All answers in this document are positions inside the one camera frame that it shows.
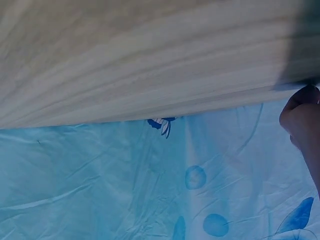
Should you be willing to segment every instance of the finger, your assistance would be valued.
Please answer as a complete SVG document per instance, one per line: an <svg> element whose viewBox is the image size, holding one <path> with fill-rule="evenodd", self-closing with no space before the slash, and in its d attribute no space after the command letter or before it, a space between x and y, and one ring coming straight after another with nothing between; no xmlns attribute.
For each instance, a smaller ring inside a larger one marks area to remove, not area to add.
<svg viewBox="0 0 320 240"><path fill-rule="evenodd" d="M314 85L307 85L297 91L287 102L283 111L290 111L301 104L317 104L320 99L320 91Z"/></svg>
<svg viewBox="0 0 320 240"><path fill-rule="evenodd" d="M290 112L302 104L317 104L320 100L320 91L316 86L307 85L297 91L287 102L279 118L280 125L289 131Z"/></svg>

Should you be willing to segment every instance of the blue flower print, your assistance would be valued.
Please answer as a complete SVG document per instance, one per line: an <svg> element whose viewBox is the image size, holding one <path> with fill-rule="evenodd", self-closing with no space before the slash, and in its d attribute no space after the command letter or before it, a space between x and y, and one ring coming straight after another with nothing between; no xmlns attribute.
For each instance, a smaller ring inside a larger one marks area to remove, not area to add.
<svg viewBox="0 0 320 240"><path fill-rule="evenodd" d="M147 122L155 129L160 129L162 127L161 135L165 135L165 138L167 139L171 130L171 122L174 120L176 120L176 117L152 118L148 119Z"/></svg>

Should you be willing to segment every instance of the blue leaf print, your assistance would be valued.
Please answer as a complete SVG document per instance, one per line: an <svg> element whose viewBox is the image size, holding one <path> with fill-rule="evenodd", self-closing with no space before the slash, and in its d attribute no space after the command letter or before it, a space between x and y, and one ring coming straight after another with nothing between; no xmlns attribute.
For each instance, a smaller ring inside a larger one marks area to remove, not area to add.
<svg viewBox="0 0 320 240"><path fill-rule="evenodd" d="M309 222L313 202L313 197L308 197L303 200L300 205L283 220L275 234L304 229Z"/></svg>
<svg viewBox="0 0 320 240"><path fill-rule="evenodd" d="M186 222L183 216L180 216L174 225L172 240L186 239Z"/></svg>

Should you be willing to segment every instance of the blue bed sheet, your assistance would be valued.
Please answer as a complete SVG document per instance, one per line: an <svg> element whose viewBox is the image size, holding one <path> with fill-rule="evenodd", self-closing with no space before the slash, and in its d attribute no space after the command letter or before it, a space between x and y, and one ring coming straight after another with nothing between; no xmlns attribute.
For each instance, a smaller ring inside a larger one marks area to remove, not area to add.
<svg viewBox="0 0 320 240"><path fill-rule="evenodd" d="M284 101L0 131L0 239L317 240Z"/></svg>

